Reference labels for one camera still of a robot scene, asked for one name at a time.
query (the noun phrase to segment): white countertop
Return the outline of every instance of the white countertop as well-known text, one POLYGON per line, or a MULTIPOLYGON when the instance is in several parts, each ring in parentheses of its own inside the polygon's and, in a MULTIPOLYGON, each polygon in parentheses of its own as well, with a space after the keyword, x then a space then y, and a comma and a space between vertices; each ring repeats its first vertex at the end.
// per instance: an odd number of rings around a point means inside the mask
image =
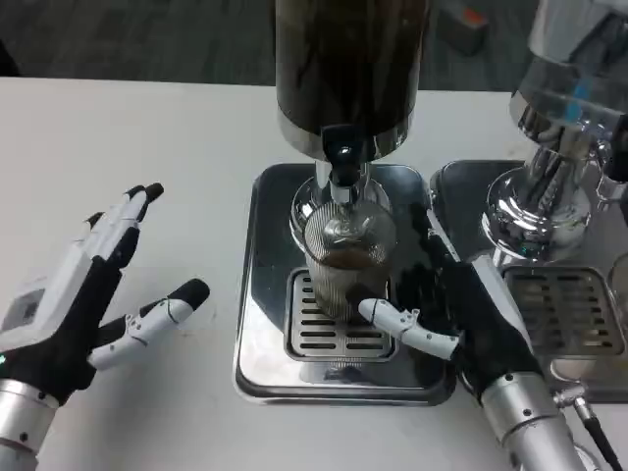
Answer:
MULTIPOLYGON (((452 160, 524 158, 529 144, 508 98, 419 92, 411 137, 384 162, 428 178, 452 160)), ((153 181, 166 193, 149 209, 110 311, 134 310, 192 276, 212 289, 150 357, 70 399, 38 469, 508 469, 462 388, 434 408, 257 405, 234 389, 251 185, 268 166, 308 161, 283 141, 275 110, 269 87, 0 79, 0 304, 83 218, 153 181)), ((628 465, 628 406, 596 410, 628 465)))

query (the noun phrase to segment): cable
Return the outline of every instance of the cable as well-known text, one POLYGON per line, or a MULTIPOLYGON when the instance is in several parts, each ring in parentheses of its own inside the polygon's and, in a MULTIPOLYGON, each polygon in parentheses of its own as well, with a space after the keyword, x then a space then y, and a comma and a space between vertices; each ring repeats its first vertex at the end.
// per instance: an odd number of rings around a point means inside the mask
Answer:
POLYGON ((590 417, 583 420, 583 424, 585 429, 589 432, 589 435, 591 435, 593 441, 596 443, 596 446, 600 449, 602 457, 610 465, 612 471, 623 471, 623 468, 619 463, 619 459, 617 458, 615 451, 612 449, 604 430, 602 429, 600 419, 598 419, 598 417, 590 417))

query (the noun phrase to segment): drip tray grate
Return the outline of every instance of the drip tray grate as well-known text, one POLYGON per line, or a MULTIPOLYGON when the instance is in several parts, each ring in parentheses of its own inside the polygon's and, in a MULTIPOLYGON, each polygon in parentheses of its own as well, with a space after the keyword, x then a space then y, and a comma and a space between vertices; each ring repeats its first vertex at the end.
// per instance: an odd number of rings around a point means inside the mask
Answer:
POLYGON ((314 298, 307 271, 292 277, 287 350, 299 359, 383 361, 394 351, 390 336, 361 317, 349 322, 327 317, 314 298))
POLYGON ((537 353, 600 356, 623 351, 604 281, 595 270, 509 267, 504 277, 537 353))

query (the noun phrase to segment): gray carpet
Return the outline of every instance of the gray carpet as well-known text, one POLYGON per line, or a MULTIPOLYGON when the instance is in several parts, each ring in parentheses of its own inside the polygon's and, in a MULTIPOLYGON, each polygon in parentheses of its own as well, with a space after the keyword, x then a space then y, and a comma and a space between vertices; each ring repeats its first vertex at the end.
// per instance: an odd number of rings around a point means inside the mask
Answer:
MULTIPOLYGON (((537 0, 467 0, 490 21, 465 57, 436 36, 420 87, 512 90, 537 0)), ((0 38, 28 77, 274 84, 268 0, 2 0, 0 38)))

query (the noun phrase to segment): black tank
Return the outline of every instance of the black tank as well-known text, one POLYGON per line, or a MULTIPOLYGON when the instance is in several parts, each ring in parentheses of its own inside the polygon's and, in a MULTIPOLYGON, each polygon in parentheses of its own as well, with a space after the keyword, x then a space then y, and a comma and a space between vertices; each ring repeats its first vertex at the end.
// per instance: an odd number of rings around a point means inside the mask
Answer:
POLYGON ((427 0, 275 0, 277 96, 303 130, 390 130, 414 107, 427 0))

